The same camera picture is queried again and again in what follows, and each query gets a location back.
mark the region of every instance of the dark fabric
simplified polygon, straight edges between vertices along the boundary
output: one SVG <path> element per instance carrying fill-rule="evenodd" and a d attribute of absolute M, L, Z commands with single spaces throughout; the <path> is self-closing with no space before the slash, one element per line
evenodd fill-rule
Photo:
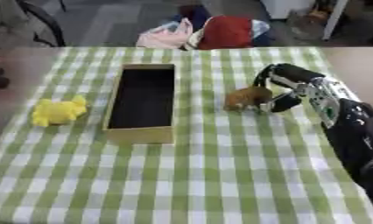
<path fill-rule="evenodd" d="M 251 47 L 251 26 L 250 19 L 245 17 L 213 17 L 204 27 L 198 49 Z"/>
<path fill-rule="evenodd" d="M 179 14 L 171 17 L 171 21 L 181 22 L 182 18 L 188 18 L 194 27 L 194 32 L 203 28 L 211 14 L 203 5 L 184 5 L 179 7 Z"/>

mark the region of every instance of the green checkered tablecloth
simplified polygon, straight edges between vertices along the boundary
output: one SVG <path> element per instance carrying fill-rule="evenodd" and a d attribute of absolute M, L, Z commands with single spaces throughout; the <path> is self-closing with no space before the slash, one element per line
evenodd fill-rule
<path fill-rule="evenodd" d="M 175 143 L 112 144 L 101 128 L 120 66 L 162 62 L 176 65 Z M 227 92 L 280 62 L 330 74 L 316 48 L 66 48 L 0 137 L 0 222 L 373 223 L 307 103 L 222 110 Z M 76 94 L 91 106 L 76 122 L 30 125 L 38 99 Z"/>

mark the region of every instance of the cardboard box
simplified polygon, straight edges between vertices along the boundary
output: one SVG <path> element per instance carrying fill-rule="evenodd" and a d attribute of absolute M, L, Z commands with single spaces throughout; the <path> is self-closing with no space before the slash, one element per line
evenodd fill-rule
<path fill-rule="evenodd" d="M 115 79 L 103 131 L 118 144 L 172 143 L 174 65 L 124 65 Z"/>

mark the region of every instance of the yellow stuffed animal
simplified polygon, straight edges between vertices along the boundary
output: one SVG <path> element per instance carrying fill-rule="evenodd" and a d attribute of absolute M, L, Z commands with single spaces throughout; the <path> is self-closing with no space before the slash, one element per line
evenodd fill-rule
<path fill-rule="evenodd" d="M 71 101 L 52 102 L 40 100 L 32 113 L 32 124 L 47 127 L 49 124 L 63 124 L 76 120 L 76 117 L 86 113 L 86 100 L 76 95 Z"/>

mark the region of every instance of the brown stuffed animal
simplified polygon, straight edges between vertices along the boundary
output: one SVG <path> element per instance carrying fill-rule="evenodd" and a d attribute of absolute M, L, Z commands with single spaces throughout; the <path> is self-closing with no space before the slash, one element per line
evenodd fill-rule
<path fill-rule="evenodd" d="M 272 91 L 265 87 L 247 87 L 227 94 L 224 109 L 242 110 L 269 101 Z"/>

